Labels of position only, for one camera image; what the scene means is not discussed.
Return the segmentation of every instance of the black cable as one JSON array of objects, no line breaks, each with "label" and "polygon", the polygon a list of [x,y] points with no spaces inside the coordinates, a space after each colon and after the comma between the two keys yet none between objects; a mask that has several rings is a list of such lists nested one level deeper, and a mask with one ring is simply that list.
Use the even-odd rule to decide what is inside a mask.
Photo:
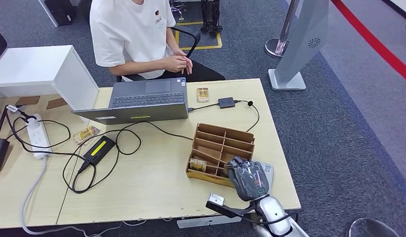
[{"label": "black cable", "polygon": [[258,111],[258,109],[254,106],[254,103],[252,101],[246,101],[246,100],[234,100],[235,103],[237,102],[247,102],[248,106],[253,106],[255,111],[257,111],[257,121],[254,123],[253,126],[251,126],[246,132],[249,132],[253,127],[255,127],[258,123],[258,121],[260,121],[260,113]]},{"label": "black cable", "polygon": [[[254,106],[254,103],[252,101],[246,101],[246,100],[234,100],[235,104],[238,102],[247,102],[248,106],[252,106],[254,107],[254,109],[257,111],[257,121],[254,123],[253,126],[251,126],[246,132],[249,132],[253,127],[255,127],[258,122],[260,121],[260,112],[258,111],[258,109]],[[194,110],[199,110],[199,109],[204,109],[207,107],[211,107],[211,106],[215,106],[215,105],[219,105],[219,103],[216,104],[211,104],[211,105],[206,105],[206,106],[202,106],[202,107],[198,107],[198,108],[189,108],[188,111],[194,111]]]},{"label": "black cable", "polygon": [[287,214],[286,216],[284,216],[284,217],[282,217],[282,218],[280,218],[280,219],[277,219],[277,220],[275,220],[275,221],[269,221],[269,222],[254,221],[254,220],[251,220],[251,219],[246,218],[246,217],[244,217],[244,216],[239,216],[239,217],[241,217],[243,220],[246,220],[246,221],[249,221],[249,222],[252,222],[252,223],[255,223],[255,224],[270,225],[270,224],[275,224],[275,223],[277,223],[277,222],[280,222],[280,221],[282,221],[282,220],[285,220],[285,219],[287,219],[287,218],[289,218],[289,217],[291,217],[291,216],[295,216],[295,219],[297,220],[299,214],[298,214],[297,212],[292,212],[292,213],[289,213],[289,214]]},{"label": "black cable", "polygon": [[[23,129],[26,128],[26,127],[27,127],[27,125],[24,126],[24,127],[22,127],[22,128],[20,128],[20,129],[18,129],[18,130],[15,131],[15,132],[18,133],[19,131],[23,130]],[[14,134],[9,135],[9,136],[6,138],[6,140],[10,139],[12,136],[14,136]]]},{"label": "black cable", "polygon": [[[23,149],[24,149],[25,151],[27,151],[27,152],[29,152],[29,153],[46,153],[46,154],[52,154],[52,155],[65,155],[65,156],[70,156],[69,159],[68,159],[68,161],[66,162],[66,164],[65,164],[65,166],[64,166],[64,168],[63,168],[63,170],[62,170],[62,178],[63,178],[63,180],[64,180],[66,186],[68,187],[68,189],[70,189],[71,191],[73,191],[74,193],[77,193],[77,194],[82,194],[82,193],[88,191],[89,189],[95,187],[96,185],[98,185],[99,183],[101,183],[104,179],[106,179],[106,178],[113,172],[114,168],[116,167],[117,162],[118,162],[118,160],[119,160],[119,155],[120,155],[120,153],[123,154],[123,155],[129,156],[129,155],[132,155],[132,154],[134,154],[135,152],[137,152],[137,151],[139,150],[139,148],[140,148],[140,146],[141,146],[141,144],[142,144],[142,141],[141,141],[141,139],[139,138],[139,136],[138,136],[135,132],[133,132],[133,131],[127,129],[127,128],[130,127],[130,126],[133,126],[133,125],[136,125],[136,124],[139,124],[139,123],[148,123],[148,124],[154,126],[155,128],[157,128],[158,130],[162,131],[162,132],[165,133],[165,134],[168,134],[168,135],[171,135],[171,136],[176,136],[176,137],[181,137],[181,138],[185,138],[185,139],[189,139],[189,140],[193,140],[193,139],[191,139],[191,138],[189,138],[189,137],[186,137],[186,136],[182,136],[182,135],[177,135],[177,134],[172,134],[172,133],[166,132],[166,131],[162,130],[161,128],[159,128],[158,126],[156,126],[155,124],[151,123],[151,122],[148,122],[148,121],[140,121],[140,122],[136,122],[136,123],[129,124],[129,125],[123,127],[122,129],[110,130],[110,131],[106,131],[106,132],[104,132],[104,133],[102,133],[102,134],[98,134],[98,135],[92,136],[92,137],[86,139],[85,141],[83,141],[81,144],[79,144],[78,147],[75,149],[75,151],[74,151],[73,153],[48,152],[48,151],[31,151],[31,150],[27,149],[25,145],[29,145],[29,146],[37,147],[37,148],[52,148],[52,147],[54,147],[54,146],[60,145],[60,144],[62,144],[62,143],[64,143],[64,142],[68,141],[68,140],[71,138],[71,132],[70,132],[69,128],[68,128],[66,125],[64,125],[64,124],[59,123],[59,122],[56,122],[56,121],[53,121],[53,120],[41,120],[41,121],[50,121],[50,122],[54,122],[54,123],[57,123],[57,124],[59,124],[59,125],[62,125],[63,127],[65,127],[65,128],[67,129],[68,138],[67,138],[66,140],[62,141],[62,142],[59,142],[59,143],[54,144],[54,145],[51,145],[51,146],[49,146],[49,147],[39,147],[39,146],[33,146],[33,145],[31,145],[30,143],[27,143],[27,142],[23,141],[23,140],[18,136],[17,132],[18,132],[18,131],[21,131],[21,130],[24,129],[25,127],[20,128],[18,131],[16,131],[16,130],[15,130],[15,124],[16,124],[16,122],[18,121],[18,119],[23,120],[22,117],[16,118],[16,119],[14,120],[14,122],[11,123],[11,120],[9,119],[8,113],[6,113],[6,119],[7,119],[8,125],[10,126],[12,135],[15,136],[15,138],[21,143],[21,145],[22,145],[22,147],[23,147]],[[119,146],[119,136],[120,136],[120,134],[121,134],[123,131],[128,131],[128,132],[132,133],[132,134],[135,135],[135,137],[139,140],[138,147],[137,147],[133,152],[126,153],[126,152],[123,152],[123,151],[120,149],[120,146]],[[86,160],[84,157],[82,157],[82,156],[80,156],[79,154],[77,154],[78,150],[84,145],[85,142],[89,141],[90,139],[93,139],[93,138],[98,137],[98,136],[102,136],[102,135],[107,134],[107,133],[110,133],[110,132],[118,132],[118,133],[117,133],[117,136],[116,136],[116,148],[117,148],[117,151],[118,151],[118,152],[117,152],[116,161],[115,161],[113,167],[112,167],[111,170],[107,173],[107,175],[104,176],[104,178],[102,178],[102,179],[100,179],[98,182],[94,183],[94,180],[95,180],[95,177],[96,177],[96,174],[97,174],[97,168],[96,168],[96,165],[94,165],[94,164],[91,163],[91,166],[93,167],[94,171],[93,171],[93,174],[92,174],[92,178],[91,178],[90,183],[88,184],[88,186],[87,186],[85,189],[83,189],[83,190],[76,190],[76,189],[75,189],[76,180],[77,180],[77,178],[79,177],[79,175],[83,172],[83,170],[80,169],[80,170],[77,172],[77,174],[75,175],[74,180],[73,180],[73,182],[72,182],[72,186],[71,186],[71,185],[69,184],[69,182],[68,182],[68,181],[66,180],[66,178],[65,178],[65,170],[66,170],[66,168],[67,168],[69,162],[71,161],[71,159],[72,159],[74,156],[77,157],[77,158],[80,158],[80,159],[82,159],[82,160],[84,160],[84,161],[88,161],[88,160]]]},{"label": "black cable", "polygon": [[198,107],[198,108],[189,108],[189,112],[194,111],[194,110],[204,109],[204,108],[215,106],[215,105],[219,105],[219,103],[206,105],[206,106],[202,106],[202,107]]}]

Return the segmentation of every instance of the robot leg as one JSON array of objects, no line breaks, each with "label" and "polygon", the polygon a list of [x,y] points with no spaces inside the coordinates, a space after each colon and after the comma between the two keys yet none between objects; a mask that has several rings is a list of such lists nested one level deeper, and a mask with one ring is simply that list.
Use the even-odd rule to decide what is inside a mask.
[{"label": "robot leg", "polygon": [[219,26],[220,0],[213,0],[212,16],[212,30],[209,32],[209,35],[216,36],[217,33],[221,32],[223,29],[221,26]]},{"label": "robot leg", "polygon": [[208,32],[211,27],[208,8],[209,8],[209,0],[202,0],[203,26],[200,28],[202,32]]}]

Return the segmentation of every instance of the white cable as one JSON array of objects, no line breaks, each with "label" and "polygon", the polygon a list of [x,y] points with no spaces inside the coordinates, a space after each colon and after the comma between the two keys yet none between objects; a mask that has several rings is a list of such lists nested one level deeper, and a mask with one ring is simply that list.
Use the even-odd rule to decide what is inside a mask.
[{"label": "white cable", "polygon": [[140,225],[144,224],[146,222],[146,220],[144,220],[144,221],[142,221],[141,223],[138,223],[138,224],[129,224],[126,221],[122,221],[122,222],[123,222],[123,224],[125,224],[127,226],[140,226]]},{"label": "white cable", "polygon": [[110,230],[115,230],[118,229],[122,226],[122,223],[120,222],[120,225],[117,227],[113,227],[113,228],[109,228],[106,229],[105,231],[99,233],[99,234],[93,234],[93,235],[87,235],[85,230],[79,229],[75,226],[66,226],[66,227],[62,227],[62,228],[58,228],[58,229],[53,229],[53,230],[48,230],[48,231],[40,231],[40,232],[34,232],[34,231],[30,231],[26,224],[24,223],[24,209],[26,208],[27,205],[27,201],[29,200],[30,196],[32,195],[34,188],[36,188],[37,184],[40,182],[40,179],[43,177],[43,175],[46,173],[46,166],[47,166],[47,159],[43,159],[43,166],[41,168],[41,173],[39,175],[39,177],[37,178],[37,180],[35,181],[35,183],[33,184],[33,186],[30,188],[29,192],[27,193],[26,197],[24,198],[23,204],[21,205],[21,211],[20,211],[20,223],[21,226],[23,227],[24,231],[30,235],[43,235],[43,234],[47,234],[47,233],[51,233],[51,232],[57,232],[57,231],[62,231],[62,230],[66,230],[66,229],[74,229],[77,231],[80,231],[84,234],[85,237],[100,237],[102,234],[104,234],[107,231]]}]

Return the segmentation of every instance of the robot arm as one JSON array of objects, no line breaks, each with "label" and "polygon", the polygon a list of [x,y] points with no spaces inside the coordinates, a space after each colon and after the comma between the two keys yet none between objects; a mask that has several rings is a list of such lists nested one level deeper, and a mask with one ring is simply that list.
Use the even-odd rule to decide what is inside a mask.
[{"label": "robot arm", "polygon": [[[280,202],[267,194],[270,185],[262,165],[257,161],[243,161],[240,157],[234,157],[228,164],[231,166],[228,172],[229,178],[238,196],[244,201],[249,201],[249,206],[245,209],[230,208],[224,205],[223,197],[211,194],[206,207],[230,218],[240,216],[244,220],[259,224],[255,228],[258,237],[285,237],[292,233],[293,228],[290,223],[292,214],[287,214]],[[263,222],[253,221],[243,216],[253,210],[263,216]]]}]

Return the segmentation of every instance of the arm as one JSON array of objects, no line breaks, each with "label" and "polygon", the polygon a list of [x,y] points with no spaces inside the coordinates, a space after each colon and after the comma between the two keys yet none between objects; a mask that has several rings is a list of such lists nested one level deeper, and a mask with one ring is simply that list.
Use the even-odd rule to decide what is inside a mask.
[{"label": "arm", "polygon": [[177,41],[175,41],[174,33],[172,32],[171,27],[166,28],[166,44],[168,44],[172,52],[180,50],[180,48],[177,45]]},{"label": "arm", "polygon": [[121,65],[109,67],[110,72],[116,76],[146,73],[160,69],[166,69],[163,59],[143,63],[125,62]]}]

